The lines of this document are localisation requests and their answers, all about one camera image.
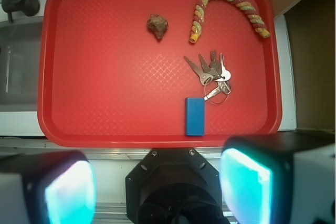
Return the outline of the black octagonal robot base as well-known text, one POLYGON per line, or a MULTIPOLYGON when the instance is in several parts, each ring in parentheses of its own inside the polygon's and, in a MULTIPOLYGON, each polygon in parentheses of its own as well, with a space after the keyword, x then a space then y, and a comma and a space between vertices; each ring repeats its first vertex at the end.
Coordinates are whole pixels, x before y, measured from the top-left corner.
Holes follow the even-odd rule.
POLYGON ((133 223, 229 223, 219 172, 193 148, 152 149, 125 177, 133 223))

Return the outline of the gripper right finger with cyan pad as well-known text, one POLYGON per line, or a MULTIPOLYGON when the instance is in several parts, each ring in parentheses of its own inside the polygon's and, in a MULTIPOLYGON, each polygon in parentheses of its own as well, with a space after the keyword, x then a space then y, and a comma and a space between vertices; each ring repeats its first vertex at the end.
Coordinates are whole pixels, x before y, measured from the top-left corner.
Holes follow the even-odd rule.
POLYGON ((335 135, 232 136, 219 180, 238 223, 335 223, 335 135))

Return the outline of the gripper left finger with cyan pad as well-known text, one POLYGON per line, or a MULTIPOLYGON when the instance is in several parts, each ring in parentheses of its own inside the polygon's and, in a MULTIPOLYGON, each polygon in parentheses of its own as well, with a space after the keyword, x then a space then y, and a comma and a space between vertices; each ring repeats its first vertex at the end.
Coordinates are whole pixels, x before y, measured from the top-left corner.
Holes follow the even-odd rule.
POLYGON ((80 151, 1 156, 1 223, 92 223, 94 168, 80 151))

